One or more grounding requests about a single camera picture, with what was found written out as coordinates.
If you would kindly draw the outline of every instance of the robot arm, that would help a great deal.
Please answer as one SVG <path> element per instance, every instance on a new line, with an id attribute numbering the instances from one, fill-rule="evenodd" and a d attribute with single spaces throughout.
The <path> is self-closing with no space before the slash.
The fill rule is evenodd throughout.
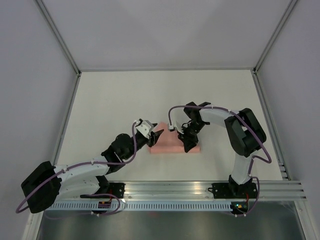
<path id="1" fill-rule="evenodd" d="M 105 175 L 114 173 L 131 162 L 144 145 L 155 145 L 164 131 L 154 132 L 156 125 L 157 123 L 140 119 L 132 126 L 132 134 L 136 129 L 134 136 L 130 137 L 125 133 L 118 135 L 100 156 L 77 163 L 72 168 L 68 165 L 53 166 L 49 161 L 41 163 L 21 184 L 26 197 L 33 193 L 27 200 L 31 213 L 44 211 L 61 199 L 78 196 L 87 198 L 87 195 L 108 193 L 109 182 Z M 53 178 L 35 191 L 50 177 Z"/>
<path id="2" fill-rule="evenodd" d="M 209 102 L 200 104 L 198 108 L 194 102 L 190 102 L 186 106 L 191 106 L 185 107 L 183 110 L 190 121 L 187 126 L 176 128 L 178 138 L 183 142 L 184 151 L 187 153 L 197 145 L 199 141 L 197 135 L 205 125 L 217 124 L 226 128 L 231 146 L 235 151 L 234 167 L 229 176 L 229 188 L 234 196 L 239 195 L 252 182 L 249 173 L 252 167 L 252 157 L 261 148 L 259 143 L 238 118 L 229 111 L 219 107 L 213 109 Z M 252 110 L 245 108 L 234 113 L 253 130 L 262 143 L 266 141 L 266 134 Z"/>

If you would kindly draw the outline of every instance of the cable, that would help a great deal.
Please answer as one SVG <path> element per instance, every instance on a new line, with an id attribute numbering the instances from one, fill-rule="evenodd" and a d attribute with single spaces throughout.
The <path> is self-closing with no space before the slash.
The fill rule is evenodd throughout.
<path id="1" fill-rule="evenodd" d="M 249 165 L 249 170 L 248 170 L 248 175 L 250 176 L 250 178 L 252 179 L 256 179 L 257 181 L 257 195 L 256 195 L 256 199 L 254 201 L 254 204 L 253 206 L 246 212 L 246 213 L 243 213 L 243 214 L 237 214 L 235 215 L 236 217 L 242 217 L 242 216 L 246 216 L 247 214 L 249 214 L 256 206 L 257 202 L 258 202 L 258 199 L 259 199 L 259 195 L 260 195 L 260 182 L 259 182 L 259 179 L 258 177 L 256 176 L 251 176 L 251 170 L 252 170 L 252 167 L 253 167 L 253 164 L 254 164 L 254 159 L 260 159 L 262 161 L 264 161 L 265 163 L 267 164 L 271 164 L 272 163 L 272 159 L 271 159 L 271 156 L 270 154 L 268 153 L 267 149 L 265 148 L 264 144 L 261 142 L 261 140 L 259 139 L 259 137 L 256 135 L 256 133 L 251 129 L 251 127 L 249 127 L 248 124 L 246 124 L 246 122 L 238 115 L 236 114 L 235 112 L 231 111 L 231 110 L 228 110 L 227 108 L 224 108 L 224 107 L 220 107 L 220 106 L 188 106 L 188 105 L 177 105 L 177 106 L 173 106 L 169 109 L 169 112 L 168 112 L 168 117 L 169 117 L 169 124 L 172 126 L 172 120 L 171 120 L 171 111 L 173 109 L 178 109 L 178 108 L 190 108 L 190 109 L 217 109 L 217 110 L 222 110 L 222 111 L 225 111 L 225 112 L 228 112 L 230 114 L 232 114 L 233 116 L 235 116 L 241 123 L 243 126 L 245 126 L 248 131 L 252 134 L 252 136 L 254 137 L 254 139 L 258 142 L 259 146 L 261 147 L 261 149 L 263 150 L 263 152 L 265 153 L 267 159 L 264 159 L 263 157 L 260 157 L 258 155 L 253 155 L 252 158 L 251 158 L 251 162 L 250 162 L 250 165 Z"/>
<path id="2" fill-rule="evenodd" d="M 69 171 L 71 169 L 80 167 L 80 166 L 84 166 L 84 165 L 94 165 L 94 164 L 101 164 L 101 165 L 126 165 L 131 163 L 134 158 L 137 155 L 137 140 L 136 140 L 136 135 L 135 135 L 135 126 L 136 126 L 136 122 L 134 122 L 132 124 L 131 127 L 131 131 L 132 131 L 132 138 L 133 138 L 133 155 L 131 157 L 130 160 L 126 161 L 126 162 L 106 162 L 106 161 L 86 161 L 86 162 L 80 162 L 77 163 L 75 165 L 71 165 L 69 167 L 66 168 L 66 170 L 62 169 L 60 171 L 58 171 L 56 174 L 52 175 L 51 177 L 47 178 L 46 180 L 44 180 L 42 183 L 40 183 L 31 193 L 28 194 L 28 196 L 25 197 L 25 199 L 18 205 L 18 207 L 15 210 L 16 214 L 22 213 L 23 211 L 27 210 L 29 208 L 29 206 L 26 206 L 24 208 L 22 208 L 22 206 L 40 189 L 42 188 L 45 184 L 47 184 L 48 182 L 50 182 L 52 179 L 54 179 L 55 177 L 59 176 L 60 174 L 65 173 L 66 171 Z"/>
<path id="3" fill-rule="evenodd" d="M 108 216 L 108 215 L 113 215 L 113 214 L 116 214 L 117 211 L 119 210 L 119 208 L 121 207 L 121 202 L 120 202 L 120 199 L 113 195 L 113 194 L 109 194 L 109 193 L 101 193 L 101 194 L 91 194 L 91 195 L 87 195 L 88 197 L 101 197 L 101 196 L 109 196 L 110 198 L 114 198 L 117 200 L 118 202 L 118 206 L 115 210 L 111 211 L 111 212 L 105 212 L 105 213 L 93 213 L 92 211 L 91 212 L 80 212 L 78 214 L 75 214 L 75 215 L 72 215 L 72 216 L 60 216 L 60 217 L 51 217 L 51 216 L 48 216 L 47 212 L 44 211 L 43 215 L 49 219 L 49 220 L 62 220 L 62 219 L 67 219 L 67 218 L 72 218 L 72 217 L 78 217 L 78 216 L 83 216 L 83 215 L 96 215 L 96 216 Z"/>

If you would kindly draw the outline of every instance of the metal frame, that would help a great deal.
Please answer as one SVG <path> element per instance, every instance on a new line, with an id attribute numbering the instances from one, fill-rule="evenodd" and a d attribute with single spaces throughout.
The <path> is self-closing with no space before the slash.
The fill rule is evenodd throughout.
<path id="1" fill-rule="evenodd" d="M 316 225 L 310 214 L 310 208 L 303 190 L 303 187 L 299 181 L 292 181 L 290 175 L 287 172 L 286 163 L 282 153 L 281 143 L 279 140 L 278 133 L 272 118 L 270 108 L 268 106 L 266 95 L 263 90 L 261 81 L 259 80 L 259 69 L 261 68 L 264 60 L 268 56 L 269 51 L 272 49 L 277 37 L 284 28 L 285 23 L 288 21 L 293 9 L 297 5 L 299 0 L 291 0 L 288 4 L 286 10 L 284 11 L 280 21 L 278 22 L 274 32 L 272 33 L 266 47 L 264 48 L 259 60 L 255 67 L 251 69 L 252 78 L 257 90 L 257 94 L 260 100 L 260 104 L 263 110 L 263 114 L 266 119 L 267 127 L 270 132 L 271 140 L 277 160 L 279 162 L 279 167 L 281 170 L 282 178 L 286 181 L 260 181 L 261 192 L 259 201 L 294 201 L 297 209 L 297 216 L 301 222 L 305 237 L 307 240 L 318 239 L 319 234 L 315 231 Z M 59 153 L 63 143 L 64 135 L 68 126 L 69 117 L 71 114 L 72 106 L 75 100 L 77 88 L 79 85 L 81 70 L 78 68 L 74 61 L 72 54 L 70 53 L 64 39 L 62 38 L 54 20 L 52 19 L 46 5 L 43 0 L 34 0 L 35 4 L 38 6 L 41 14 L 43 15 L 45 21 L 47 22 L 49 28 L 51 29 L 54 37 L 59 43 L 61 50 L 68 59 L 71 67 L 77 75 L 77 80 L 75 81 L 74 89 L 72 91 L 72 96 L 69 101 L 68 110 L 64 116 L 63 127 L 60 131 L 60 136 L 57 141 L 54 156 L 52 159 L 53 163 L 56 163 L 59 158 Z M 152 71 L 152 70 L 221 70 L 221 69 L 240 69 L 240 68 L 168 68 L 168 69 L 114 69 L 114 70 L 86 70 L 86 72 L 112 72 L 112 71 Z M 175 201 L 181 202 L 201 202 L 201 203 L 219 203 L 221 200 L 213 199 L 213 195 L 208 192 L 208 187 L 211 186 L 213 181 L 175 181 L 175 182 L 163 182 L 163 181 L 148 181 L 148 182 L 126 182 L 124 199 L 131 202 L 134 201 Z M 83 199 L 77 200 L 78 203 L 84 201 Z M 32 214 L 28 220 L 24 239 L 32 239 L 30 236 L 36 236 L 42 214 Z"/>

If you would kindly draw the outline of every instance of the metal edge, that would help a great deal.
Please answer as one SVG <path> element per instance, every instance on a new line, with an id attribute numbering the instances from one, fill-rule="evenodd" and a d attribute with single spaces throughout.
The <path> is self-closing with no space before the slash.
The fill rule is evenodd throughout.
<path id="1" fill-rule="evenodd" d="M 320 234 L 308 202 L 295 201 L 296 212 L 306 240 L 319 240 Z"/>
<path id="2" fill-rule="evenodd" d="M 252 69 L 251 75 L 252 75 L 252 79 L 253 79 L 253 82 L 255 85 L 256 92 L 258 94 L 258 98 L 259 98 L 260 105 L 261 105 L 261 108 L 262 108 L 262 111 L 264 114 L 266 125 L 267 125 L 267 128 L 270 133 L 272 145 L 273 145 L 277 160 L 279 163 L 282 163 L 284 165 L 288 179 L 290 180 L 290 173 L 288 172 L 288 169 L 287 169 L 287 166 L 285 163 L 284 154 L 282 152 L 282 148 L 281 148 L 281 144 L 280 144 L 280 140 L 279 140 L 279 135 L 278 135 L 275 123 L 274 123 L 274 119 L 273 119 L 271 111 L 270 111 L 269 104 L 266 99 L 265 91 L 263 89 L 263 86 L 261 84 L 261 81 L 258 77 L 257 72 Z"/>
<path id="3" fill-rule="evenodd" d="M 253 67 L 150 67 L 150 68 L 106 68 L 84 69 L 81 72 L 146 72 L 146 71 L 195 71 L 195 70 L 251 70 Z"/>
<path id="4" fill-rule="evenodd" d="M 64 55 L 66 56 L 67 60 L 69 61 L 71 67 L 73 68 L 73 70 L 75 71 L 75 73 L 77 75 L 79 75 L 81 73 L 81 71 L 79 70 L 73 56 L 71 55 L 64 39 L 62 38 L 53 18 L 51 17 L 48 8 L 46 7 L 45 3 L 43 2 L 43 0 L 34 0 L 35 4 L 37 5 L 40 13 L 42 14 L 44 20 L 46 21 L 46 23 L 48 24 L 50 30 L 52 31 L 55 39 L 57 40 L 57 42 L 59 43 L 59 46 L 62 50 L 62 52 L 64 53 Z"/>
<path id="5" fill-rule="evenodd" d="M 266 44 L 259 60 L 257 61 L 254 69 L 256 71 L 258 71 L 261 67 L 261 65 L 263 64 L 264 60 L 266 59 L 270 49 L 272 48 L 272 46 L 274 45 L 275 41 L 277 40 L 280 32 L 282 31 L 284 25 L 286 24 L 286 22 L 288 21 L 289 17 L 291 16 L 291 13 L 293 12 L 295 6 L 297 5 L 299 0 L 291 0 L 289 2 L 289 4 L 287 5 L 284 13 L 282 14 L 282 17 L 280 19 L 280 21 L 278 22 L 277 26 L 275 27 L 275 30 L 273 31 L 268 43 Z"/>
<path id="6" fill-rule="evenodd" d="M 21 240 L 35 240 L 41 225 L 43 212 L 36 214 L 30 213 Z"/>
<path id="7" fill-rule="evenodd" d="M 71 94 L 70 99 L 68 101 L 68 108 L 67 108 L 67 110 L 66 110 L 66 112 L 64 114 L 63 124 L 62 124 L 61 130 L 59 132 L 59 138 L 58 138 L 57 143 L 56 143 L 55 148 L 54 148 L 53 157 L 52 157 L 52 160 L 51 160 L 52 164 L 56 164 L 58 162 L 58 158 L 59 158 L 61 147 L 62 147 L 62 144 L 63 144 L 63 141 L 64 141 L 64 137 L 65 137 L 65 133 L 66 133 L 66 130 L 67 130 L 69 118 L 70 118 L 70 115 L 71 115 L 71 110 L 72 110 L 72 107 L 73 107 L 74 102 L 75 102 L 76 93 L 77 93 L 77 90 L 78 90 L 80 78 L 81 78 L 81 73 L 76 77 L 76 80 L 74 82 L 73 91 L 72 91 L 72 94 Z"/>

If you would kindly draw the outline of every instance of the white tabletop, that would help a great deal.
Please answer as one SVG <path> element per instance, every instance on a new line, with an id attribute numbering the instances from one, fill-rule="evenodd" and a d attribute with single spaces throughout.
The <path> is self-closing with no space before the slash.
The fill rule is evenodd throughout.
<path id="1" fill-rule="evenodd" d="M 106 150 L 121 133 L 131 135 L 139 118 L 168 122 L 168 110 L 194 101 L 211 102 L 232 110 L 250 108 L 264 129 L 272 164 L 256 160 L 252 175 L 260 180 L 282 180 L 256 88 L 249 70 L 181 70 L 83 72 L 68 121 L 58 164 L 90 160 Z M 189 119 L 183 109 L 172 111 L 180 123 Z M 228 180 L 235 152 L 225 128 L 205 126 L 201 153 L 150 154 L 147 147 L 118 172 L 113 181 Z M 265 157 L 260 150 L 258 155 Z"/>

